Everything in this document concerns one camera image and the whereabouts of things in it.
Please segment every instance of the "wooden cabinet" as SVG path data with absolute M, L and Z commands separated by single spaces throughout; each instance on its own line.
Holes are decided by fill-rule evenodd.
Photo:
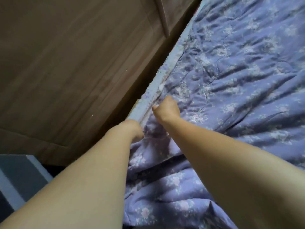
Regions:
M 170 29 L 192 1 L 164 0 Z M 0 152 L 67 165 L 164 42 L 155 1 L 0 3 Z

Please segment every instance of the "person's left arm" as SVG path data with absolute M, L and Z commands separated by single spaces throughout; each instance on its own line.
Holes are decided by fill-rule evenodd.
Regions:
M 130 144 L 143 137 L 134 120 L 113 127 L 0 229 L 121 229 Z

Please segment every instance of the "mattress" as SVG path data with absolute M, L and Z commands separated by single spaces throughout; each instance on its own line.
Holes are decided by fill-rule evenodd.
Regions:
M 305 0 L 203 0 L 130 118 L 124 224 L 236 228 L 150 108 L 181 117 L 305 170 Z

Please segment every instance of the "hand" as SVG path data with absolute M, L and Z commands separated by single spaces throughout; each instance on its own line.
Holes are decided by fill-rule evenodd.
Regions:
M 132 137 L 132 143 L 138 142 L 144 138 L 144 133 L 140 127 L 140 124 L 136 120 L 124 120 L 116 127 L 119 127 L 120 130 L 126 130 L 127 133 Z
M 159 106 L 153 106 L 152 111 L 160 124 L 166 123 L 168 120 L 180 118 L 180 110 L 177 101 L 171 96 L 166 96 Z

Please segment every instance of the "floral pattern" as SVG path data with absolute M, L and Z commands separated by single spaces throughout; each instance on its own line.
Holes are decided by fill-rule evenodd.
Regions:
M 181 116 L 305 171 L 305 0 L 203 0 L 162 86 Z M 132 145 L 124 224 L 236 228 L 153 115 Z

